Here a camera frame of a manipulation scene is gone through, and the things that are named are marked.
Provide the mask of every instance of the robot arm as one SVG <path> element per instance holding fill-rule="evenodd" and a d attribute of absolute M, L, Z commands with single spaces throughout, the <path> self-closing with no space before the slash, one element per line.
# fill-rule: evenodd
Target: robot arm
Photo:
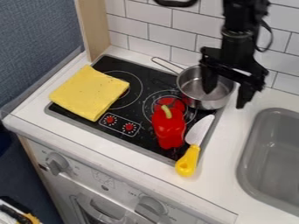
<path fill-rule="evenodd" d="M 187 2 L 155 0 L 158 4 L 171 7 L 190 7 L 197 0 Z M 211 93 L 217 86 L 218 75 L 239 82 L 237 109 L 250 102 L 256 91 L 265 86 L 268 70 L 254 59 L 255 50 L 266 51 L 273 41 L 271 28 L 262 20 L 268 14 L 268 0 L 223 0 L 225 24 L 222 28 L 221 49 L 203 47 L 200 61 L 203 89 Z M 266 49 L 257 46 L 261 26 L 271 33 Z"/>

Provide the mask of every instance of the stovetop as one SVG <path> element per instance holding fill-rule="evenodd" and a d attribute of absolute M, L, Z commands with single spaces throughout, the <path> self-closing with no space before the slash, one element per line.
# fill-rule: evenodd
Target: stovetop
<path fill-rule="evenodd" d="M 173 164 L 184 155 L 189 145 L 185 143 L 172 150 L 160 148 L 151 124 L 153 112 L 161 107 L 161 104 L 180 107 L 184 110 L 186 133 L 197 121 L 215 113 L 187 107 L 181 101 L 176 85 L 177 77 L 173 74 L 107 55 L 101 57 L 93 68 L 129 82 L 129 89 L 97 122 L 88 121 L 55 103 L 51 103 L 45 110 L 47 114 L 152 158 Z"/>

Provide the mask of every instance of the toy pepper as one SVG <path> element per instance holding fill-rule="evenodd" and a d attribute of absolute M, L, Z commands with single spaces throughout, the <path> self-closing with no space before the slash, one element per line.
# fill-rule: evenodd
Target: toy pepper
<path fill-rule="evenodd" d="M 163 105 L 155 111 L 151 121 L 161 148 L 169 150 L 184 143 L 186 124 L 181 110 Z"/>

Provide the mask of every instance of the yellow cloth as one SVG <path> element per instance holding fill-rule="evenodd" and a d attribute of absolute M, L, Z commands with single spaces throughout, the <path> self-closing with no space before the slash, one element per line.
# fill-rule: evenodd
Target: yellow cloth
<path fill-rule="evenodd" d="M 129 83 L 84 66 L 78 73 L 50 94 L 50 100 L 92 122 L 129 87 Z"/>

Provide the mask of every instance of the yellow knife handle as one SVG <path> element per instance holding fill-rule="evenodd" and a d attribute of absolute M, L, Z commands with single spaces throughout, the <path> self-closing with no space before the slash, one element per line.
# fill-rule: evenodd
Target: yellow knife handle
<path fill-rule="evenodd" d="M 176 171 L 183 177 L 190 177 L 194 174 L 197 164 L 198 155 L 201 149 L 196 144 L 192 144 L 186 153 L 176 162 Z"/>

